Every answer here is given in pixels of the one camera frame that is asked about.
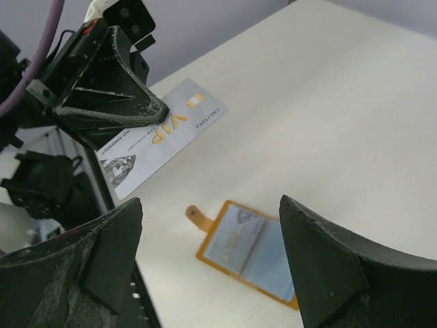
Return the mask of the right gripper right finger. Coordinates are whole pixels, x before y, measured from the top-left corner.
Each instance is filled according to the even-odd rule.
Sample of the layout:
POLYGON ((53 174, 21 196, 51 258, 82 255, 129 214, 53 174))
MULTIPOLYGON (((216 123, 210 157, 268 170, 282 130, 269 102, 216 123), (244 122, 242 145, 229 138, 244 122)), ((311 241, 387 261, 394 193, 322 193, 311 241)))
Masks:
POLYGON ((283 195, 281 230, 304 327, 435 327, 436 261, 371 241, 283 195))

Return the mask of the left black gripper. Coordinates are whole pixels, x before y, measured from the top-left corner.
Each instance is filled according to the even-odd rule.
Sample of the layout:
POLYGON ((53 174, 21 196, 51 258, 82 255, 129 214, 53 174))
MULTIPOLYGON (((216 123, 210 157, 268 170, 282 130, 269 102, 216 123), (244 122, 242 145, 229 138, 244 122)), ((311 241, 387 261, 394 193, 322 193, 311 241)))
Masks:
POLYGON ((56 126, 99 150, 126 128, 160 124, 169 108, 146 86, 147 74, 121 27, 83 25, 1 115, 1 147, 20 147, 20 129, 56 126))

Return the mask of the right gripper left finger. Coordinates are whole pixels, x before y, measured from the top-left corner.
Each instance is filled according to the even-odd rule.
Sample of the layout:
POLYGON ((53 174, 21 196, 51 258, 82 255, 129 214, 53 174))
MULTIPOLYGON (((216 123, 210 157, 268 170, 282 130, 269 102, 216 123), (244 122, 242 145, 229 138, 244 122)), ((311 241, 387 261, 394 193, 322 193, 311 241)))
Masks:
POLYGON ((142 217, 135 197, 1 257, 1 326, 114 327, 128 295, 142 217))

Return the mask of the yellow leather card holder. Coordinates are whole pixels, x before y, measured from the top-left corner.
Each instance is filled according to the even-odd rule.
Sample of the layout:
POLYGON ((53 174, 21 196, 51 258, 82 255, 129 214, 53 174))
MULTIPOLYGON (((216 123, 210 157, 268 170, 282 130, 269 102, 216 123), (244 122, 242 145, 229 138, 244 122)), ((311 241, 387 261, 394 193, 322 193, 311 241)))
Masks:
POLYGON ((216 219, 196 206, 185 215, 206 233, 196 258, 232 279, 298 311, 281 224, 277 218, 226 200, 216 219))

